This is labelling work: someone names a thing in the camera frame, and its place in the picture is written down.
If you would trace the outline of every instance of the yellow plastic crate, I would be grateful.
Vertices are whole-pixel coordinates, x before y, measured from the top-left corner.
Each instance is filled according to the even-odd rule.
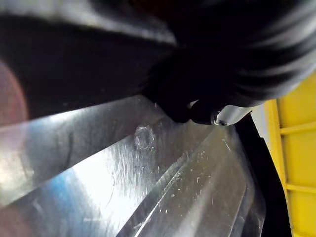
[[[265,106],[293,236],[316,237],[316,75]]]

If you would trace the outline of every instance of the black object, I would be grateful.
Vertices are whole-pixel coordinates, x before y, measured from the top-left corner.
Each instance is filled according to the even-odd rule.
[[[315,68],[314,1],[175,0],[165,23],[125,1],[2,5],[0,58],[30,119],[144,92],[175,121],[211,123],[226,105],[286,94]]]
[[[236,123],[235,127],[266,203],[266,218],[261,236],[292,236],[282,183],[264,139],[259,136],[250,115]],[[247,235],[247,231],[249,229],[244,229],[243,236],[252,236]]]

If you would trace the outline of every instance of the scratched plastic surface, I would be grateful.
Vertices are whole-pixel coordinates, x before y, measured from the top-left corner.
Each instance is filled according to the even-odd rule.
[[[0,209],[0,236],[260,236],[264,203],[234,127],[177,124],[146,99],[131,100],[138,114],[132,132],[123,136],[131,128],[116,125],[120,140],[108,138],[106,148],[52,179],[39,176],[42,183]],[[141,121],[143,109],[156,117]],[[90,113],[96,121],[107,114],[108,124],[117,118],[102,106]]]

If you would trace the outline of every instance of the yellow surface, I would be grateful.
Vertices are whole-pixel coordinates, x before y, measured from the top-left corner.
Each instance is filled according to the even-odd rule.
[[[316,237],[316,75],[266,104],[270,152],[282,181],[294,237]]]
[[[287,182],[316,187],[316,130],[286,135],[282,141]]]
[[[316,74],[289,95],[277,100],[280,125],[290,127],[316,121]]]
[[[301,236],[316,236],[316,195],[289,192],[293,229]]]

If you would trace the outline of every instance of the water droplet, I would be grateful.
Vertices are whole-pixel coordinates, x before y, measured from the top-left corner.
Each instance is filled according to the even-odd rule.
[[[153,130],[149,126],[139,126],[135,131],[134,139],[139,149],[147,149],[154,140]]]

